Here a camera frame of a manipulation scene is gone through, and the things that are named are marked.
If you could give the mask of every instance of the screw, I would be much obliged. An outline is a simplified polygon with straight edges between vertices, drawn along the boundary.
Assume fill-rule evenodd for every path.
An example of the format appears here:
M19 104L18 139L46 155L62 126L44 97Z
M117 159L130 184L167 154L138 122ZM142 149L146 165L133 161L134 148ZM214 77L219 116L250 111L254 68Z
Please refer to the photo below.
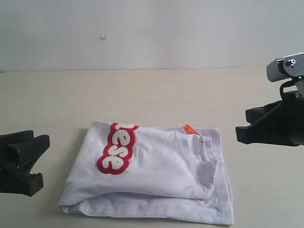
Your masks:
M287 65L289 65L289 66L291 66L291 67L294 67L294 65L295 65L295 60L294 60L294 59L288 60Z

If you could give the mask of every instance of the red logo patch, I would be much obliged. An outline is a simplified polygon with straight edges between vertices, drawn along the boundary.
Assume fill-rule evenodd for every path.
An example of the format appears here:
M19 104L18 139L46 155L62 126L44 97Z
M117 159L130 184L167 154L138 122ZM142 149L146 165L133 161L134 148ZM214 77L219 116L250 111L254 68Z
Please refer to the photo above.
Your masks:
M97 161L97 167L102 173L121 174L129 166L135 144L134 124L113 123L108 136L108 144L104 154Z

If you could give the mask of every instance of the orange tag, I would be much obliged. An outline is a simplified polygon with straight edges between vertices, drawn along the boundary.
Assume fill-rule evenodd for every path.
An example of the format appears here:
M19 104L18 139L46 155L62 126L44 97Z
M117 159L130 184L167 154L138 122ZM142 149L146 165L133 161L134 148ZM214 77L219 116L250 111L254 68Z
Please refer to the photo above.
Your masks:
M195 131L190 125L185 124L183 125L185 132L187 132L187 134L197 134L200 135L199 133L197 133L197 131Z

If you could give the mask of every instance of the table surface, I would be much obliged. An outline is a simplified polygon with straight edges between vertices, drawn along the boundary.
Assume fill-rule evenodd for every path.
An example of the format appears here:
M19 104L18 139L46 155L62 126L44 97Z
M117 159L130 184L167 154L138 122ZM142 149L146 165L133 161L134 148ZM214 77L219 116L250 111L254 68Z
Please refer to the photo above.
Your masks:
M212 227L58 212L64 182L94 120L219 128L235 227L303 227L304 147L244 145L235 135L236 126L247 125L246 109L279 100L280 84L268 82L265 68L0 74L0 134L31 129L51 140L32 169L43 174L44 188L33 197L0 194L0 227Z

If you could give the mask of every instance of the white wall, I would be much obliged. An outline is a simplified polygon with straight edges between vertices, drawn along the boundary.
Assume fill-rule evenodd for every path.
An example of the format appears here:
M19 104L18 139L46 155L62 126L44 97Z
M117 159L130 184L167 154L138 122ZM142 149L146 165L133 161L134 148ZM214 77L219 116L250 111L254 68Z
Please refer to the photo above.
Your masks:
M304 51L303 13L303 0L0 0L0 70L266 66Z

